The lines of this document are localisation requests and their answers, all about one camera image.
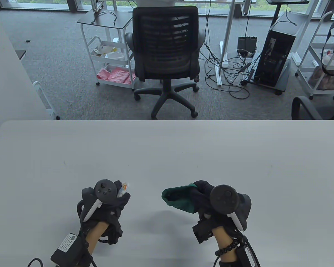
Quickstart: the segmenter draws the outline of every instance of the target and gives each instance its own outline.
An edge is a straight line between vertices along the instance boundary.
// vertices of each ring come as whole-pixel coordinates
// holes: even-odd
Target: computer tower
[[[293,42],[305,23],[304,14],[283,13],[267,34],[254,80],[275,86],[292,48]]]

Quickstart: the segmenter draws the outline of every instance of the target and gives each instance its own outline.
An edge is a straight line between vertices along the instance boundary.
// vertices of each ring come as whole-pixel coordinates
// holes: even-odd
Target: green cloth
[[[168,206],[183,210],[189,213],[195,213],[195,207],[190,199],[190,189],[197,187],[195,184],[167,188],[162,192],[162,199]]]

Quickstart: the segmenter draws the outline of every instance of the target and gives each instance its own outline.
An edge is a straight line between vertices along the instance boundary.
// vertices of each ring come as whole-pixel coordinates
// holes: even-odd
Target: black chair
[[[295,97],[292,102],[293,120],[334,120],[334,105],[315,107],[306,97]]]
[[[151,113],[156,119],[164,102],[171,98],[190,109],[193,118],[198,116],[195,107],[178,92],[193,88],[199,90],[199,49],[205,31],[199,32],[196,6],[135,8],[132,12],[133,33],[125,40],[135,58],[135,75],[140,81],[160,80],[163,88],[142,88],[134,91],[135,100],[141,94],[160,95]],[[189,77],[195,82],[172,86],[171,79]]]

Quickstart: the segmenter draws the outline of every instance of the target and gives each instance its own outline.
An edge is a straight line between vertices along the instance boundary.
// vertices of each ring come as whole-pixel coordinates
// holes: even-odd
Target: wall
[[[47,120],[45,106],[0,23],[0,125],[8,120]]]

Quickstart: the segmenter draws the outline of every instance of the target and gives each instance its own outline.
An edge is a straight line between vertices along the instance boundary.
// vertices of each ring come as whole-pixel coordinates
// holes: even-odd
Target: printed label
[[[255,262],[254,262],[254,259],[252,258],[252,255],[251,255],[251,252],[250,252],[249,247],[246,247],[246,248],[245,248],[245,252],[246,252],[247,257],[249,258],[249,262],[250,262],[250,264],[251,264],[251,267],[255,267],[256,264],[255,264]]]
[[[63,240],[62,244],[58,247],[58,249],[66,253],[76,239],[77,239],[76,235],[73,234],[67,235]]]

